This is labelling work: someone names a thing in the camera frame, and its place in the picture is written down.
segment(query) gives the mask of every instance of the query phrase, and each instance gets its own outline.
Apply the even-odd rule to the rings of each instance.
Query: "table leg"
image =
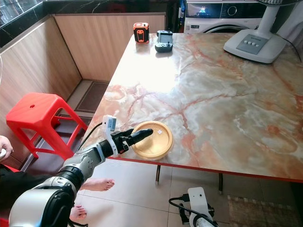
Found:
[[[219,194],[223,194],[223,174],[219,174]]]
[[[156,172],[156,184],[159,184],[159,177],[160,177],[160,165],[157,165],[157,172]]]

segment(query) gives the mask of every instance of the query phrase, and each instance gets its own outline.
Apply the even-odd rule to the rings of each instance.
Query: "bare foot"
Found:
[[[87,211],[81,206],[76,205],[71,209],[70,220],[77,222],[86,217]]]
[[[107,191],[111,187],[115,185],[115,181],[113,179],[107,178],[89,178],[87,181],[82,185],[80,190],[90,190],[90,191]]]

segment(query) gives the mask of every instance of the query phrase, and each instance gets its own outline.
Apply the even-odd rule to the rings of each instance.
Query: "fan pole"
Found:
[[[258,33],[268,34],[278,13],[279,6],[267,6],[258,27]]]

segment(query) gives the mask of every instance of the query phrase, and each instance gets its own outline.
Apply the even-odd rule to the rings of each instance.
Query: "orange device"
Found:
[[[134,23],[134,39],[138,44],[147,44],[150,38],[148,23]]]

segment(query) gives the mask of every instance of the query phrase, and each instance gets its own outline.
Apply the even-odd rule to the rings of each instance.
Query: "black controller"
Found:
[[[155,45],[157,52],[171,52],[172,50],[172,32],[171,31],[158,31],[158,41]]]

